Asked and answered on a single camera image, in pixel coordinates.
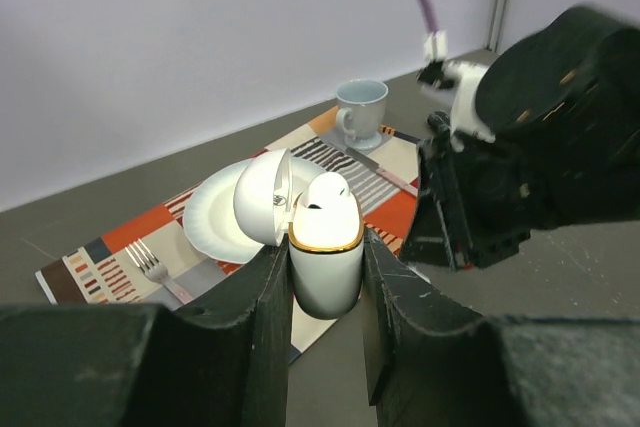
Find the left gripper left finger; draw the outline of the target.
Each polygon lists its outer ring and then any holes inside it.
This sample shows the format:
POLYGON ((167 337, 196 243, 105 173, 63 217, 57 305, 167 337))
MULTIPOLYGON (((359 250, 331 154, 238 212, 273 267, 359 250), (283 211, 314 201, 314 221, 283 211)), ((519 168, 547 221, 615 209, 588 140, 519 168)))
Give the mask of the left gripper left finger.
POLYGON ((5 426, 282 426, 289 250, 264 247, 177 310, 161 304, 1 310, 5 426))

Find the white earbud charging case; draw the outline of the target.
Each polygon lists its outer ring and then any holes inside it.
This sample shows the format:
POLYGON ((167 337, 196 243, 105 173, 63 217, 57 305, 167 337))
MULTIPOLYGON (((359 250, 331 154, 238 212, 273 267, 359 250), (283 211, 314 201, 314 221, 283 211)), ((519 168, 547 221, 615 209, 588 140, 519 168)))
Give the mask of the white earbud charging case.
POLYGON ((240 229, 268 246, 288 245, 294 294, 309 316, 332 320, 349 312, 362 283, 365 224, 360 203, 347 199, 327 209, 307 208, 293 191, 294 156, 287 148, 254 158, 236 184, 240 229))

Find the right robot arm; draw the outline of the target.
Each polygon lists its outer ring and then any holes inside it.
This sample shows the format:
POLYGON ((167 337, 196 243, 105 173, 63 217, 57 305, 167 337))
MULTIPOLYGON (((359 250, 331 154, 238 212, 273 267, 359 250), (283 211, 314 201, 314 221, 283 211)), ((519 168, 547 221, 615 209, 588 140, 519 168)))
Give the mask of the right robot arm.
POLYGON ((419 82, 455 94, 417 148, 399 257, 486 268, 533 231, 639 217, 639 29, 574 6, 492 64, 437 60, 419 82))

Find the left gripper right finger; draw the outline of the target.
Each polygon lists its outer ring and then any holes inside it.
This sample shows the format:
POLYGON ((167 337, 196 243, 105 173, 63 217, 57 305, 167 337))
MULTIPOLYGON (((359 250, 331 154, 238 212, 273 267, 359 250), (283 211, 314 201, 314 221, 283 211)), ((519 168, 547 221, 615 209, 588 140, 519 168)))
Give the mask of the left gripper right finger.
POLYGON ((368 399, 381 426, 635 426, 635 319, 485 317, 364 237, 368 399))

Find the white earbud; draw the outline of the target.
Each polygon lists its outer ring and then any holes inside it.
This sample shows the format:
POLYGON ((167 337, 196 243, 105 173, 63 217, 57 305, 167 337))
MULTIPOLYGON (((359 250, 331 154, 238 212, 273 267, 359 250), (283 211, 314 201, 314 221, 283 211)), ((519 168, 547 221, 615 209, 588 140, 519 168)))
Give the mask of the white earbud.
POLYGON ((350 195, 345 178, 336 172, 325 172, 309 184, 302 196, 302 204, 312 209, 327 209, 350 195))

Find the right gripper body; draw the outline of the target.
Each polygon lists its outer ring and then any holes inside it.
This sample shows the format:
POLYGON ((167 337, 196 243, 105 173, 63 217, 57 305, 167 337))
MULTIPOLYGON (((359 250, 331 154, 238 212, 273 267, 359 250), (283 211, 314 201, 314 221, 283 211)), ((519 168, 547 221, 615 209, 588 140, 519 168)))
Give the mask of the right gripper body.
POLYGON ((415 213, 399 258, 452 271, 484 269, 519 252, 550 224, 548 189, 513 144, 457 132, 448 114, 429 115, 418 145, 415 213))

